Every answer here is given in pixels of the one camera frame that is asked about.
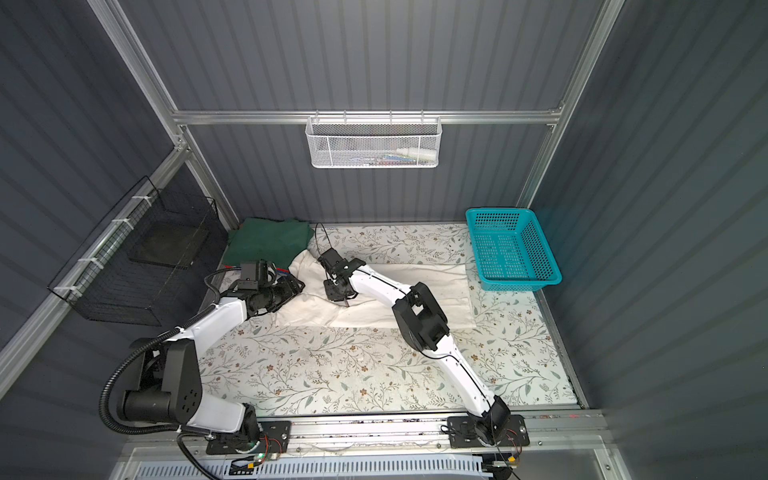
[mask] wall-mounted basket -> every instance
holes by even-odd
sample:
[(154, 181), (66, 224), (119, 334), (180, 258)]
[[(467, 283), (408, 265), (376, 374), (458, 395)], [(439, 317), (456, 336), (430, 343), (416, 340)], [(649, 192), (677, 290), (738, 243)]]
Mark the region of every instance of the wall-mounted basket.
[(437, 167), (440, 118), (306, 121), (306, 140), (317, 168)]

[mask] black wire mesh basket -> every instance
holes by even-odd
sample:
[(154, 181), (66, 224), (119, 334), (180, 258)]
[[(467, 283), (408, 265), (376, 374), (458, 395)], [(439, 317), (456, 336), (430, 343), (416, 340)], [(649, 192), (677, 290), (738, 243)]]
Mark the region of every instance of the black wire mesh basket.
[(48, 289), (89, 320), (168, 328), (197, 313), (227, 245), (215, 201), (172, 190), (141, 197), (102, 237)]

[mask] white fabric sheet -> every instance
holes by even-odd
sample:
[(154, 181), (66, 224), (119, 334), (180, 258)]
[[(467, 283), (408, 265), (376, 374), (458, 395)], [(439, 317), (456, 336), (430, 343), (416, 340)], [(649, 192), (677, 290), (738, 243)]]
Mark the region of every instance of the white fabric sheet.
[[(475, 316), (469, 300), (469, 284), (464, 264), (423, 265), (386, 263), (370, 265), (384, 276), (406, 285), (423, 282), (432, 291), (451, 329), (475, 328)], [(371, 296), (359, 294), (343, 303), (331, 302), (326, 297), (323, 281), (325, 270), (312, 254), (304, 250), (293, 260), (290, 272), (306, 284), (304, 291), (278, 310), (278, 326), (330, 326), (338, 328), (392, 328), (397, 322), (392, 308)]]

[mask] teal plastic basket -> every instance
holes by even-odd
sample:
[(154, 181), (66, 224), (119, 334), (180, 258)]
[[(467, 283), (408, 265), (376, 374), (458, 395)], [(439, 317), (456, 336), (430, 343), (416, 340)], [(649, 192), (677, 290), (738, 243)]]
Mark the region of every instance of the teal plastic basket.
[(483, 290), (536, 291), (563, 280), (532, 211), (471, 208), (467, 224)]

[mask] floral pattern mat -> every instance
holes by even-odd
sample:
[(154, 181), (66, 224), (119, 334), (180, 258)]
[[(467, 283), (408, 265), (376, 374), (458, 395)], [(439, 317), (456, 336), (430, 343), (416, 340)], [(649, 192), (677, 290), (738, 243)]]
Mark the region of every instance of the floral pattern mat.
[[(466, 263), (474, 329), (452, 330), (472, 368), (509, 406), (575, 404), (568, 377), (531, 292), (481, 290), (466, 224), (322, 227), (328, 240), (367, 263)], [(227, 274), (222, 288), (236, 274)], [(453, 385), (397, 329), (278, 327), (254, 317), (204, 352), (204, 388), (248, 402), (259, 415), (461, 409)]]

